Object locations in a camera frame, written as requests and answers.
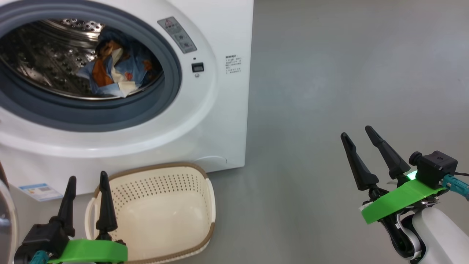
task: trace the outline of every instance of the beige plastic basket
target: beige plastic basket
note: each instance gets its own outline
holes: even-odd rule
[[[127,263],[169,262],[198,254],[208,245],[215,228],[215,196],[200,167],[149,166],[112,175],[109,185],[118,225],[110,235],[127,244]],[[87,239],[98,235],[100,203],[97,188],[85,213]]]

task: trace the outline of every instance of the green bracket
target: green bracket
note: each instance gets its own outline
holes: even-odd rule
[[[362,216],[371,224],[441,190],[444,188],[433,190],[416,179],[411,180],[363,209]]]
[[[106,240],[70,240],[65,247],[62,256],[51,259],[47,263],[62,262],[126,262],[127,247]]]

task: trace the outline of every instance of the floor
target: floor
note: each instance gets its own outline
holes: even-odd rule
[[[384,228],[361,217],[367,194],[339,135],[349,133],[384,188],[394,186],[366,125],[404,159],[440,150],[469,171],[469,2],[257,0],[254,12],[246,166],[210,174],[213,239],[177,263],[405,263]],[[77,197],[76,212],[89,198]],[[441,200],[469,233],[469,204]],[[20,217],[41,221],[59,206],[22,203]]]

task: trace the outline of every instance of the laundry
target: laundry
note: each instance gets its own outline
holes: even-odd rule
[[[105,27],[95,52],[97,58],[77,73],[89,80],[93,94],[125,98],[157,76],[148,48],[120,30]]]

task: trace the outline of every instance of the washing machine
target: washing machine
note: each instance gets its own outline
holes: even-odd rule
[[[43,201],[113,174],[172,162],[244,166],[253,0],[0,0],[0,161]],[[78,72],[105,29],[150,52],[125,98]]]

